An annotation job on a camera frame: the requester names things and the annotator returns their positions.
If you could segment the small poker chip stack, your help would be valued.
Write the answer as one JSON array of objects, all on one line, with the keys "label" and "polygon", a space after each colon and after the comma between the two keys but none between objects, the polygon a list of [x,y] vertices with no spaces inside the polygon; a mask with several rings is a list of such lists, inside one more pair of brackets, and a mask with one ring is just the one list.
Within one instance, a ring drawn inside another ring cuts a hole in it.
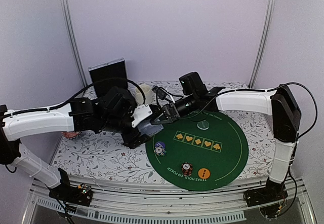
[{"label": "small poker chip stack", "polygon": [[157,156],[165,156],[167,153],[166,149],[161,146],[155,147],[154,152]]}]

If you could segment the clear dealer button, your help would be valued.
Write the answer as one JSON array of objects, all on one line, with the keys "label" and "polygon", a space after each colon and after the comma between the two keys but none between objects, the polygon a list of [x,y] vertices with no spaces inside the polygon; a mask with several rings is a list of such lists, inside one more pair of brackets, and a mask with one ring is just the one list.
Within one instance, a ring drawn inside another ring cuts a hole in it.
[{"label": "clear dealer button", "polygon": [[206,120],[202,120],[202,121],[199,121],[197,123],[197,127],[200,129],[200,130],[208,130],[209,127],[210,127],[210,124],[208,121]]}]

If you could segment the aluminium poker chip case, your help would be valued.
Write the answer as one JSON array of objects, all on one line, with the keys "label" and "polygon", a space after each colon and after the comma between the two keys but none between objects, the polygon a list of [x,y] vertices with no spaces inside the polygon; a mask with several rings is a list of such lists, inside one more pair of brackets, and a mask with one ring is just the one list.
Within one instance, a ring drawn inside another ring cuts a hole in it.
[{"label": "aluminium poker chip case", "polygon": [[104,96],[113,86],[128,89],[126,63],[124,58],[88,67],[97,97]]}]

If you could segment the orange big blind button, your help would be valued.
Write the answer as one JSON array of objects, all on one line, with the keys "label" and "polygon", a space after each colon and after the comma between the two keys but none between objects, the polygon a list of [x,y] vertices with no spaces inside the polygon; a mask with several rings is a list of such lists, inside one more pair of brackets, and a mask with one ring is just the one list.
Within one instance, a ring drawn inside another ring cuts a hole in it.
[{"label": "orange big blind button", "polygon": [[198,176],[200,179],[208,179],[211,176],[211,172],[207,168],[201,168],[198,171]]}]

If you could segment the blue playing card deck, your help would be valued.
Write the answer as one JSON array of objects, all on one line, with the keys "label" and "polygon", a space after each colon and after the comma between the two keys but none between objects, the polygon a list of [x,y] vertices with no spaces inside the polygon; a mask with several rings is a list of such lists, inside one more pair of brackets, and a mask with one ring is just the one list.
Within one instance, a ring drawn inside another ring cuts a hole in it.
[{"label": "blue playing card deck", "polygon": [[146,134],[149,137],[161,132],[164,127],[161,124],[152,125],[149,121],[143,121],[137,126],[139,132],[143,135]]}]

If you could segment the purple small blind button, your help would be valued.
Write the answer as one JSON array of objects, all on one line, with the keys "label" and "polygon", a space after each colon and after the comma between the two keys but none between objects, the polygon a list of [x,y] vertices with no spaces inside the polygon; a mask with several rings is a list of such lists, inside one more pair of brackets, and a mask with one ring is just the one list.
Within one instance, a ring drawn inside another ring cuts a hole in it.
[{"label": "purple small blind button", "polygon": [[158,141],[155,143],[154,147],[160,147],[160,148],[166,149],[166,144],[162,141]]}]

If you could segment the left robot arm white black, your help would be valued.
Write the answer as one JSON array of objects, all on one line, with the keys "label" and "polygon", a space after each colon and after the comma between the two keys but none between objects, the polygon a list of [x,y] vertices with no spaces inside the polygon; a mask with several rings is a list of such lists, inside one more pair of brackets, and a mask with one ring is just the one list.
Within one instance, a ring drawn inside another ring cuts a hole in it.
[{"label": "left robot arm white black", "polygon": [[25,110],[8,110],[1,105],[1,164],[19,167],[44,183],[65,201],[75,197],[67,173],[33,154],[21,138],[50,132],[118,132],[126,146],[135,148],[146,135],[138,125],[152,115],[146,103],[138,105],[127,89],[112,87],[97,99],[73,96],[58,105]]}]

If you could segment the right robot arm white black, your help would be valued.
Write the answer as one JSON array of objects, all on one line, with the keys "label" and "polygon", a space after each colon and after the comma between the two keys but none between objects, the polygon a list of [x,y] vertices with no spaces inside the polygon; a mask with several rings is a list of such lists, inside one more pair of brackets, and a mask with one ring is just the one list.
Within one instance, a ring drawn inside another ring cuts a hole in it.
[{"label": "right robot arm white black", "polygon": [[281,194],[299,139],[301,110],[288,85],[274,89],[208,89],[196,72],[180,79],[184,97],[156,110],[164,129],[146,145],[155,171],[191,191],[214,190],[252,175],[248,161],[266,160],[270,184],[262,198]]}]

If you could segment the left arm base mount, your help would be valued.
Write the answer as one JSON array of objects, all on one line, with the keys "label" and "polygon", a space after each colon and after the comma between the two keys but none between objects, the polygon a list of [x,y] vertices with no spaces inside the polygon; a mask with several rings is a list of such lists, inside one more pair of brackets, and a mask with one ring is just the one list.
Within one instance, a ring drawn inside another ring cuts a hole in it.
[{"label": "left arm base mount", "polygon": [[61,183],[49,191],[49,197],[53,199],[87,207],[90,206],[93,197],[92,187],[84,183],[78,186]]}]

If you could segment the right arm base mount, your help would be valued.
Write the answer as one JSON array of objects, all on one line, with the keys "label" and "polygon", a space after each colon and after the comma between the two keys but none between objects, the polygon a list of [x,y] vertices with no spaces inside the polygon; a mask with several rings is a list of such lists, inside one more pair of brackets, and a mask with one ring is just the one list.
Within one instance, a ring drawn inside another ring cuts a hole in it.
[{"label": "right arm base mount", "polygon": [[248,207],[283,200],[287,197],[285,184],[273,181],[267,181],[265,187],[259,189],[248,189],[243,195]]}]

